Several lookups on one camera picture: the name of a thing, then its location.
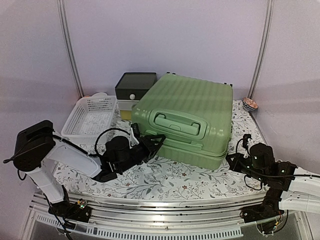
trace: ribbed suitcase shell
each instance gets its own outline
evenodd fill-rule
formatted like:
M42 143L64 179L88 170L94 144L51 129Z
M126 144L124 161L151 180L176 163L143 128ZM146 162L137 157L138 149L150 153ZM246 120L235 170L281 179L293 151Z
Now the ribbed suitcase shell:
M142 134L164 134L159 156L207 169L225 158L231 136L230 85L164 75L132 110Z

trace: floral pattern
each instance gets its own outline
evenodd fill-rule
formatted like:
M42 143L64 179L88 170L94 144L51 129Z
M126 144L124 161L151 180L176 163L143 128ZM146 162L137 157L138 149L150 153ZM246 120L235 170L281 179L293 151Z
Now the floral pattern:
M130 130L130 122L121 120L117 110L111 127ZM243 109L241 101L233 101L232 111L232 138L228 145L229 153L236 151L236 144L243 134L251 134L254 142L264 142L253 119ZM115 135L126 134L121 131L112 131L108 140ZM90 153L94 153L93 145L80 145ZM98 145L98 151L103 153L104 145ZM155 156L147 164L135 166L117 179L100 183L77 172L76 170L59 163L54 172L59 183L69 192L104 197L125 198L151 201L179 201L200 199L223 199L248 194L257 194L266 191L253 190L246 186L244 175L229 170L224 160L217 170L209 170L177 162L164 157ZM259 188L260 182L247 178L248 185Z

